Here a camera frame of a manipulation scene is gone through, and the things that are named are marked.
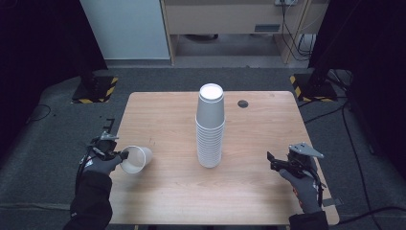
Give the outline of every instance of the black sleeve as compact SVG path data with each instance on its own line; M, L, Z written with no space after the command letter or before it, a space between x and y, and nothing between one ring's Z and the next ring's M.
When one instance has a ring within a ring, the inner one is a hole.
M289 218L291 230L328 230L326 213L294 215Z
M99 172L85 172L81 177L78 193L71 203L71 219L63 228L105 229L111 220L111 178Z

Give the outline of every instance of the white cabinet door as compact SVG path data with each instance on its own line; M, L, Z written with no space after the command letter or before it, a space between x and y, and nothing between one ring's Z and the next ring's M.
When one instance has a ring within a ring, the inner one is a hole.
M80 0L104 59L169 59L159 0Z

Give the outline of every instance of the stack of paper cups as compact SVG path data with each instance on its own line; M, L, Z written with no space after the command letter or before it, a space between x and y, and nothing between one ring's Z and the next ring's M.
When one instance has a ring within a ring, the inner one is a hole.
M196 112L197 158L206 168L221 160L225 126L223 89L213 83L200 88Z

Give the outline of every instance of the gray carpet floor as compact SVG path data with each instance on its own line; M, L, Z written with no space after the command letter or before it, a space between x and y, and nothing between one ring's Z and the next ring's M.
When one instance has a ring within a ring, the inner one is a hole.
M11 157L0 171L0 225L8 229L61 229L69 219L66 209L74 195L75 176L84 145L111 127L116 134L128 96L142 91L198 91L204 83L218 83L226 91L286 90L289 77L306 69L263 68L137 68L99 71L98 76L116 76L117 86L108 103L71 103L79 78L46 89L32 120L13 143ZM335 87L339 96L344 91ZM309 103L300 107L304 121L339 108L346 99L332 103ZM370 154L368 141L348 107L344 115L365 177L373 209L406 208L406 181L385 156ZM368 212L365 193L341 110L306 123L314 149L326 158L321 167L341 220ZM375 214L382 229L406 229L405 213ZM134 229L111 224L107 229ZM201 226L157 226L156 229L202 229ZM216 226L214 229L264 229L263 226ZM378 229L371 217L330 229Z

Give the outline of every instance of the wall outlet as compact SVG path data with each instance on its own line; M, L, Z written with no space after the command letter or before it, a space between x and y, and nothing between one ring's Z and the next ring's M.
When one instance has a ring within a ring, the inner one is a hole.
M281 6L282 2L284 2L286 6L294 6L298 4L298 0L275 0L275 6Z

